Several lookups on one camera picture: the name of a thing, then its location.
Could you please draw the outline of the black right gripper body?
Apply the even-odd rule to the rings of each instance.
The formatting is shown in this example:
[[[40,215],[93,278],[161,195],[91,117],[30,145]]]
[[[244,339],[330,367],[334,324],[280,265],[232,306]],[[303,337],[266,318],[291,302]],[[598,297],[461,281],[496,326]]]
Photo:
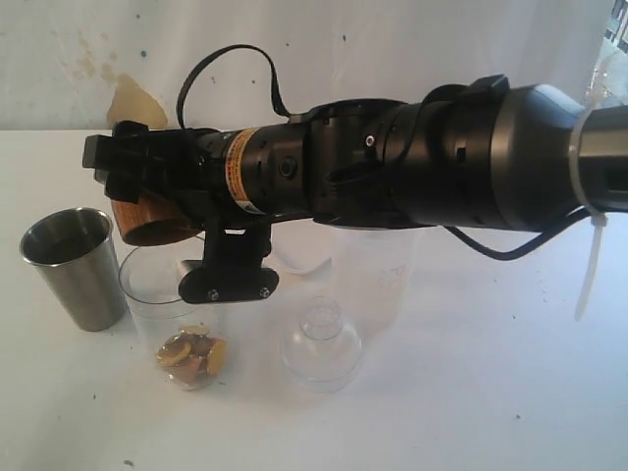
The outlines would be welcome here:
[[[174,203],[201,231],[213,225],[233,230],[236,205],[227,191],[224,152],[235,134],[212,128],[150,130],[159,132],[154,153],[162,160],[153,168],[162,173],[159,193],[150,195]],[[91,170],[98,183],[101,171],[117,171]]]

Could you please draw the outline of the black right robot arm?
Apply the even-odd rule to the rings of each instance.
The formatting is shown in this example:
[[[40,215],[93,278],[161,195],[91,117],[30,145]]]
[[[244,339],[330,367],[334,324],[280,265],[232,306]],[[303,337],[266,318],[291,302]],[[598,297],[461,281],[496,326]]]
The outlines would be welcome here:
[[[114,200],[151,194],[196,226],[311,219],[352,229],[541,232],[578,205],[627,208],[627,110],[587,111],[550,85],[503,76],[444,85],[419,103],[343,100],[238,131],[92,135],[82,163]]]

